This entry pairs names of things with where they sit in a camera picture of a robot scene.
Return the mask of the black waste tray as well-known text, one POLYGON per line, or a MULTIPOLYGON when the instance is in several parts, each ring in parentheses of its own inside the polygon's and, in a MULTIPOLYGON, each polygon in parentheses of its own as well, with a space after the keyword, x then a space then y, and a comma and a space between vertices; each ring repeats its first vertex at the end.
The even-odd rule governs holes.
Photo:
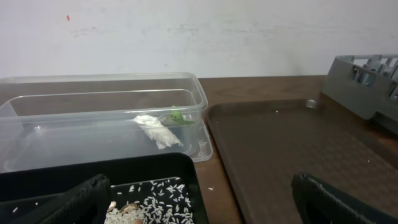
POLYGON ((182 153, 3 173, 1 222, 12 223, 98 174, 105 175, 111 186, 179 177, 187 184, 195 223, 208 222, 193 161, 182 153))

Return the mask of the dark brown serving tray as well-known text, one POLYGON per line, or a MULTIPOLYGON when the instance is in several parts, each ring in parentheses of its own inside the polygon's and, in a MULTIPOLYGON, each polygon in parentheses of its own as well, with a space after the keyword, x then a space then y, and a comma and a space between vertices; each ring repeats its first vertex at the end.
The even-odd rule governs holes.
POLYGON ((206 115, 246 223, 300 223, 291 182, 309 173, 397 215, 397 155, 313 100, 222 103, 206 115))

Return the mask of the grey dishwasher rack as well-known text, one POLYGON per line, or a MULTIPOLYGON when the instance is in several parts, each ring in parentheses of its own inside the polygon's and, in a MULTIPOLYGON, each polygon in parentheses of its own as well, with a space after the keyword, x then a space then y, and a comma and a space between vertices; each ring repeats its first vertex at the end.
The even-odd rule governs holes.
POLYGON ((336 56, 322 93, 397 134, 397 55, 336 56))

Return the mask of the white tissue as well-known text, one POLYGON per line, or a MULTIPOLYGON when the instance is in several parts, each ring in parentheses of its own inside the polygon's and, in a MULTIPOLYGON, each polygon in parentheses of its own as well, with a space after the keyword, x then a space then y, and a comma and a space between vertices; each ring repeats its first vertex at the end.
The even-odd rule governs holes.
POLYGON ((155 141, 159 150, 173 145, 183 146, 182 142, 158 118, 150 115, 138 115, 132 119, 149 137, 155 141))

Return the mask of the green snack wrapper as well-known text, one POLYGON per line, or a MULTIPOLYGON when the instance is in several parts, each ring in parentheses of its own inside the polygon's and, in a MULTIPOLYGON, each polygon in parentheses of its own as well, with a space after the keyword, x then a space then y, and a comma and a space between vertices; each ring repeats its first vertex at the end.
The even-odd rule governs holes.
POLYGON ((181 125, 191 125, 194 121, 185 120, 183 115, 175 105, 172 105, 172 111, 169 114, 164 114, 159 118, 159 121, 164 126, 181 126, 181 125))

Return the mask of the rice and food scraps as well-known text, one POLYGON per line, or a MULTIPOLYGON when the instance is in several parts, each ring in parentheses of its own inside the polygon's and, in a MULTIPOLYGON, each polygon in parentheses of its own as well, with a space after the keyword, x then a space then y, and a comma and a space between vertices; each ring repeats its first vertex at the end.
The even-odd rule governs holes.
POLYGON ((179 177, 111 186, 105 224, 194 224, 187 184, 179 177))

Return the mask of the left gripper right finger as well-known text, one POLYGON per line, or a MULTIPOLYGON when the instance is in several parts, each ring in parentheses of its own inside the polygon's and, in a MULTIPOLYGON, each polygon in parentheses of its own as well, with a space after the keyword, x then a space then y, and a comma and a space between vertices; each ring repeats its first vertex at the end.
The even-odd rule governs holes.
POLYGON ((307 173, 294 175, 292 195, 303 223, 397 224, 384 213, 307 173))

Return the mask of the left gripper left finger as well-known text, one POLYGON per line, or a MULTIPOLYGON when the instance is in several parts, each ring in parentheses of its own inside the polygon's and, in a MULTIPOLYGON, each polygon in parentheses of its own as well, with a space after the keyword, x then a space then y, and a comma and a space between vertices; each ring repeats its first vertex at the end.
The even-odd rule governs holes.
POLYGON ((110 203, 110 181, 98 174, 12 224, 103 224, 110 203))

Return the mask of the clear plastic waste bin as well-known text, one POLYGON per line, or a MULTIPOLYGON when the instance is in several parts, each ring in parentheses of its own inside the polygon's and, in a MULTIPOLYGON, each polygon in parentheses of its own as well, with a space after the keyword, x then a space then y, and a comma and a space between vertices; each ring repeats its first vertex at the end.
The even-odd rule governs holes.
POLYGON ((1 172, 178 152, 207 161, 208 107, 191 73, 12 77, 1 80, 1 172), (183 146, 159 150, 132 120, 177 107, 191 125, 166 126, 183 146))

